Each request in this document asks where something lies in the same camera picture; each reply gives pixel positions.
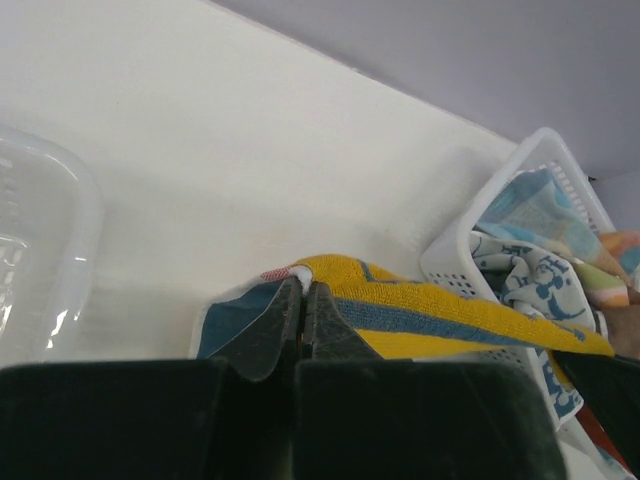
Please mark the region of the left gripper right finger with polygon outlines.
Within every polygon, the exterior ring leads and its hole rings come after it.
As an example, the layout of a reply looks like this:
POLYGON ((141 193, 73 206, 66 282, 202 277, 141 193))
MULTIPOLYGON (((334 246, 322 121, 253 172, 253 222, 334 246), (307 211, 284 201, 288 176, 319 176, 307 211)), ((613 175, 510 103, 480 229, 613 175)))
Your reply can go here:
POLYGON ((297 365, 297 479, 564 479, 537 385, 494 363, 384 360, 312 285, 297 365))

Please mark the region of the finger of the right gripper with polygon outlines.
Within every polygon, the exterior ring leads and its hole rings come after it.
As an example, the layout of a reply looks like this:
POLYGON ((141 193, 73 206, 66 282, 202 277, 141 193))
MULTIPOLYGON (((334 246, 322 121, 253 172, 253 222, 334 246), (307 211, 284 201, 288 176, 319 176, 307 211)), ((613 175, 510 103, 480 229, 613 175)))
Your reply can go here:
POLYGON ((639 361, 616 355, 554 352, 634 475, 639 474, 639 361))

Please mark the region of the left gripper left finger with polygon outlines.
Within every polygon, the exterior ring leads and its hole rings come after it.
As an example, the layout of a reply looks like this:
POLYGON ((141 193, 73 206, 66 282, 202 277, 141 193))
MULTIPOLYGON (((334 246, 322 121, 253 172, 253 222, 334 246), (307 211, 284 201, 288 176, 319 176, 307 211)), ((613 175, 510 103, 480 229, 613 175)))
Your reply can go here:
POLYGON ((198 359, 4 369, 2 477, 285 478, 302 306, 289 278, 212 307, 198 359))

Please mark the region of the yellow and blue towel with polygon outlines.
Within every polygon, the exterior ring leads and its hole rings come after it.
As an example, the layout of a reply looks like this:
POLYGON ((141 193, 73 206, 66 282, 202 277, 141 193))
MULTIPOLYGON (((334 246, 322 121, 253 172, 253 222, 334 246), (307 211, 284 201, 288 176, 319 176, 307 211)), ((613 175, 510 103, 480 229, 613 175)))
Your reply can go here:
POLYGON ((210 356, 237 336, 266 310, 287 279, 299 281, 305 296, 314 282, 327 286, 339 315, 385 359, 446 357, 502 347, 614 354, 603 336, 586 327, 463 298, 356 258, 319 255, 264 272, 214 299, 194 328, 192 356, 210 356))

